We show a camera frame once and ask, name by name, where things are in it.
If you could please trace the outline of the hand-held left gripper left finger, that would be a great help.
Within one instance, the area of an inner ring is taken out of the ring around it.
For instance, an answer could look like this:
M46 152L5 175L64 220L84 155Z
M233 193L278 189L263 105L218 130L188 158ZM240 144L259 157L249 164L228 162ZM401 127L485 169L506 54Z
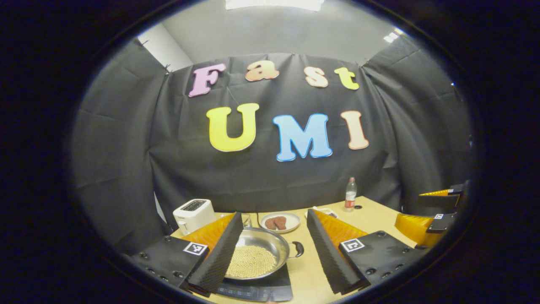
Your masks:
M242 214L235 212L187 236L164 236L131 260L166 284L208 297L222 283L242 231Z

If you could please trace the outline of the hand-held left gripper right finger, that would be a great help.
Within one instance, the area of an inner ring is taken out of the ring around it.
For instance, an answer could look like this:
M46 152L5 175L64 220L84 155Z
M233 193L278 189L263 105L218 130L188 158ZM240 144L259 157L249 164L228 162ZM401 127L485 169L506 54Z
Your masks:
M320 210L308 210L307 227L334 293L385 283L424 255L386 231L365 233Z

